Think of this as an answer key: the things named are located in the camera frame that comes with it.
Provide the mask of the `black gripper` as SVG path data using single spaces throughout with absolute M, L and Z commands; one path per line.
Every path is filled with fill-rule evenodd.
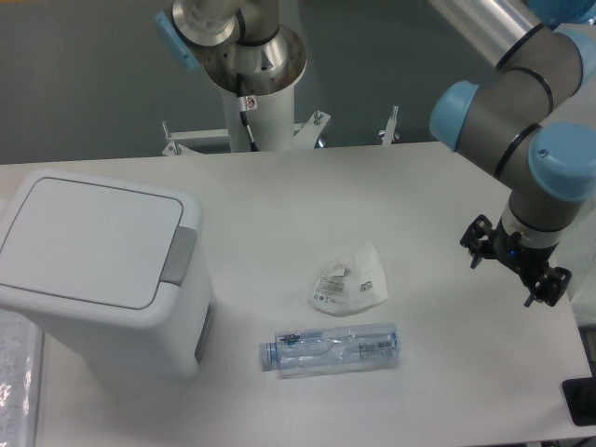
M 515 273 L 523 285 L 530 285 L 525 307 L 543 303 L 554 307 L 562 298 L 572 278 L 572 272 L 549 264 L 555 247 L 542 249 L 522 245 L 519 232 L 507 233 L 499 222 L 496 229 L 484 215 L 479 215 L 460 239 L 460 245 L 471 256 L 470 268 L 475 269 L 482 260 L 493 259 Z

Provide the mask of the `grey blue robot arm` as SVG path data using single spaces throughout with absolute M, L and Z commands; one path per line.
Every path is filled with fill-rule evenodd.
M 545 119 L 595 73 L 595 46 L 550 30 L 522 1 L 437 1 L 434 8 L 497 70 L 488 88 L 462 81 L 436 103 L 431 134 L 509 188 L 498 223 L 477 217 L 461 238 L 474 264 L 497 260 L 555 305 L 571 280 L 549 258 L 595 190 L 595 133 Z M 171 57 L 203 68 L 226 103 L 235 152 L 297 145 L 293 89 L 305 45 L 275 1 L 174 1 L 154 19 Z

